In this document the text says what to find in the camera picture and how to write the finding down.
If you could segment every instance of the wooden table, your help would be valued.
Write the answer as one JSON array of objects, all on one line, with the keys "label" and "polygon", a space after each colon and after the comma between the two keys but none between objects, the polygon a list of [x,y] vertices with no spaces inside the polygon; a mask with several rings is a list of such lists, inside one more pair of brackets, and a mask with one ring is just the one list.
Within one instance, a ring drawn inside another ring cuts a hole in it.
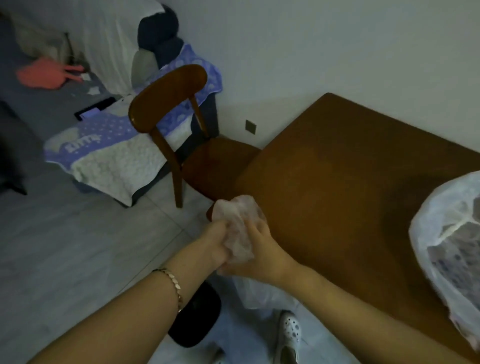
[{"label": "wooden table", "polygon": [[478,153],[325,94],[251,162],[235,188],[255,197],[273,236],[299,262],[480,362],[408,238],[431,191],[474,170]]}]

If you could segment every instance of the shoe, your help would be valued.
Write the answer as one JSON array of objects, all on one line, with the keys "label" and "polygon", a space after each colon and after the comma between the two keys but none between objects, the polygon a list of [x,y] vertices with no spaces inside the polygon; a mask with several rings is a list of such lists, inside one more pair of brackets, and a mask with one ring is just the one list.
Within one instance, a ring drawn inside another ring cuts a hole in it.
[{"label": "shoe", "polygon": [[228,364],[227,357],[222,349],[218,350],[218,352],[215,354],[212,364]]},{"label": "shoe", "polygon": [[280,315],[280,323],[278,325],[278,341],[275,350],[275,364],[287,364],[288,361],[282,362],[282,350],[289,350],[292,357],[295,358],[295,362],[299,362],[299,349],[301,343],[301,327],[300,322],[296,316],[290,311],[284,311]]}]

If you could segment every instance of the plastic bag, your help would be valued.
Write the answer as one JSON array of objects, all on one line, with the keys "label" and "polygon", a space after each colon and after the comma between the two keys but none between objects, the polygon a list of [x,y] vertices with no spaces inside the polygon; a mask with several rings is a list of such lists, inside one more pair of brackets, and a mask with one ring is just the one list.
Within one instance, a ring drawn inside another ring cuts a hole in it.
[{"label": "plastic bag", "polygon": [[[218,200],[212,211],[212,221],[226,219],[225,246],[232,251],[231,263],[243,263],[253,259],[252,243],[248,237],[244,219],[266,221],[265,215],[252,196],[242,195],[231,201]],[[245,308],[275,308],[293,311],[298,301],[281,289],[253,279],[233,277],[237,293]]]},{"label": "plastic bag", "polygon": [[450,320],[480,348],[480,172],[436,188],[412,220],[417,260],[450,310]]}]

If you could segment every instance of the bracelet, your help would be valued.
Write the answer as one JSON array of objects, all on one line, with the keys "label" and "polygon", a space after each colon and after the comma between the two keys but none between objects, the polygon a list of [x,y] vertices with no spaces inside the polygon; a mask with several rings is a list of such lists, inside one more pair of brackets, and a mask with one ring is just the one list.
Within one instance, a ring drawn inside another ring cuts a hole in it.
[{"label": "bracelet", "polygon": [[177,290],[177,295],[179,297],[179,310],[178,312],[180,312],[182,310],[181,306],[183,304],[183,298],[182,296],[180,295],[180,285],[179,285],[179,282],[177,281],[177,279],[175,278],[175,276],[173,275],[172,272],[170,272],[168,269],[166,268],[158,268],[158,269],[154,269],[152,270],[152,273],[153,272],[162,272],[164,274],[166,274],[172,281],[173,285],[175,286],[175,289]]}]

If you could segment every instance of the electrical outlet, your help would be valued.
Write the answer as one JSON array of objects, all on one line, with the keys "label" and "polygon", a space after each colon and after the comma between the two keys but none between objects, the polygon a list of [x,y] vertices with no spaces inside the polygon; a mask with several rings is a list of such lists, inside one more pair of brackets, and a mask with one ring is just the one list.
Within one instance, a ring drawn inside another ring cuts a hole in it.
[{"label": "electrical outlet", "polygon": [[252,123],[250,120],[245,120],[245,130],[255,135],[255,132],[257,131],[257,125]]}]

